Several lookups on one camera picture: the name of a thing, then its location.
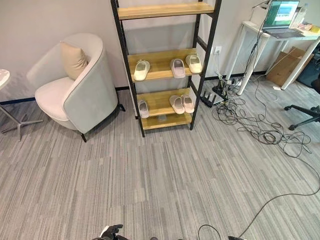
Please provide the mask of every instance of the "round table top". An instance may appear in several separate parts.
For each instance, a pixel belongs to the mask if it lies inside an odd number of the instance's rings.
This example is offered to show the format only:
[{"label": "round table top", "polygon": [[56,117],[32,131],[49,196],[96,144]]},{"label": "round table top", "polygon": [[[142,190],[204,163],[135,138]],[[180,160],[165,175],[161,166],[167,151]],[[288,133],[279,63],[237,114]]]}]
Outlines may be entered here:
[{"label": "round table top", "polygon": [[5,69],[0,69],[0,89],[2,89],[10,79],[10,72]]}]

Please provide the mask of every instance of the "white wall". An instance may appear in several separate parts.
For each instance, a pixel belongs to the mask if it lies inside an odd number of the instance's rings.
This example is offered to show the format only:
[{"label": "white wall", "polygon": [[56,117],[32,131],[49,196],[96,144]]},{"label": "white wall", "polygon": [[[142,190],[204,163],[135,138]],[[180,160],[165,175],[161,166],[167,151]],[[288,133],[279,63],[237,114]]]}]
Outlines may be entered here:
[{"label": "white wall", "polygon": [[64,37],[79,32],[103,39],[116,87],[127,86],[116,31],[109,0],[1,0],[0,68],[12,79],[0,90],[0,102],[33,97],[28,70]]},{"label": "white wall", "polygon": [[[195,0],[174,0],[175,3]],[[172,0],[154,0],[152,4],[172,3]],[[206,2],[214,5],[214,0]],[[230,48],[241,22],[249,20],[251,7],[261,0],[222,0],[214,46],[222,46],[219,57],[220,72],[225,73]],[[320,21],[320,0],[308,2],[310,22]],[[121,7],[147,5],[146,0],[119,0]],[[210,18],[203,15],[200,34],[208,37]],[[195,16],[150,18],[124,22],[128,49],[131,54],[189,48],[192,45]],[[109,0],[2,0],[0,4],[0,68],[11,72],[11,82],[0,90],[0,102],[32,97],[35,89],[26,81],[31,66],[59,40],[73,33],[89,32],[99,35],[105,44],[116,87],[128,85],[122,60],[117,30]],[[253,39],[248,36],[241,57],[233,73],[242,73]],[[306,49],[309,42],[298,44]],[[268,44],[256,71],[265,70],[269,64]],[[210,60],[207,76],[215,76],[216,66]],[[183,86],[180,80],[158,80],[143,83],[137,90],[155,91]]]}]

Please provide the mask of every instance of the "shoe rack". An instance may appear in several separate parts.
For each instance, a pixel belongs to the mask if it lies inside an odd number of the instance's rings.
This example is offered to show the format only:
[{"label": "shoe rack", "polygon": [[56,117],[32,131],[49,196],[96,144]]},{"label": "shoe rack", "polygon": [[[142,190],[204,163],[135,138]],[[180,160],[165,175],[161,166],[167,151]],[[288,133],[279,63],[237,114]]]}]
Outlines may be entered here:
[{"label": "shoe rack", "polygon": [[[142,136],[145,137],[145,131],[151,129],[172,127],[177,125],[190,124],[190,130],[194,128],[197,110],[200,102],[200,95],[202,92],[203,84],[206,79],[206,72],[208,68],[208,62],[210,58],[211,48],[213,45],[215,31],[217,27],[220,7],[222,0],[215,0],[215,6],[212,7],[209,4],[198,0],[198,2],[191,3],[173,3],[162,5],[146,5],[138,7],[119,7],[118,0],[111,0],[111,6],[117,34],[119,37],[123,60],[125,63],[127,77],[129,79],[129,87],[134,101],[134,107],[137,113],[137,120],[139,121]],[[212,18],[210,33],[207,43],[200,36],[199,26],[202,14],[207,14]],[[196,15],[194,35],[192,48],[178,49],[172,51],[152,52],[144,54],[130,55],[127,47],[126,35],[124,31],[123,21],[133,19],[145,19],[145,18],[159,18],[170,16],[183,16],[183,15]],[[199,44],[205,51],[204,62],[202,63],[202,72],[200,75],[200,82],[198,88],[192,81],[192,75],[194,75],[185,59],[188,55],[196,55],[196,47]],[[139,82],[133,78],[137,61],[146,60],[150,63],[150,71],[148,72],[144,81],[153,81],[164,78],[173,78],[170,62],[172,59],[181,59],[184,62],[184,70],[186,76],[188,76],[188,83],[186,88],[160,91],[151,93],[136,93],[136,84]],[[196,95],[196,101],[194,103],[194,113],[176,114],[171,107],[169,98],[172,95],[189,94],[190,90]],[[145,100],[149,108],[149,117],[141,118],[138,108],[138,101]]]}]

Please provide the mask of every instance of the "laptop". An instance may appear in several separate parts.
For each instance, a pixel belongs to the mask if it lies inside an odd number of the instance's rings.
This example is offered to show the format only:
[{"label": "laptop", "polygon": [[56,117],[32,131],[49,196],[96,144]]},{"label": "laptop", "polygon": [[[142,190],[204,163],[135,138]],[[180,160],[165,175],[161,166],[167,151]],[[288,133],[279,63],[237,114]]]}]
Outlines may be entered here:
[{"label": "laptop", "polygon": [[289,28],[299,1],[273,0],[266,15],[262,30],[277,39],[302,38],[302,31]]}]

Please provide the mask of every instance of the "white armchair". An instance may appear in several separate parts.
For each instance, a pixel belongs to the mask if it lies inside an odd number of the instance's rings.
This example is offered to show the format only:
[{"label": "white armchair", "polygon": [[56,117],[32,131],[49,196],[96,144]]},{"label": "white armchair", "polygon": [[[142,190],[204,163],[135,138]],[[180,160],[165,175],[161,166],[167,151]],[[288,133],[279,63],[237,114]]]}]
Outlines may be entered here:
[{"label": "white armchair", "polygon": [[62,126],[81,132],[86,142],[84,134],[116,109],[118,97],[101,38],[78,33],[63,41],[83,49],[87,57],[79,77],[68,77],[58,43],[32,67],[27,79],[37,89],[39,107]]}]

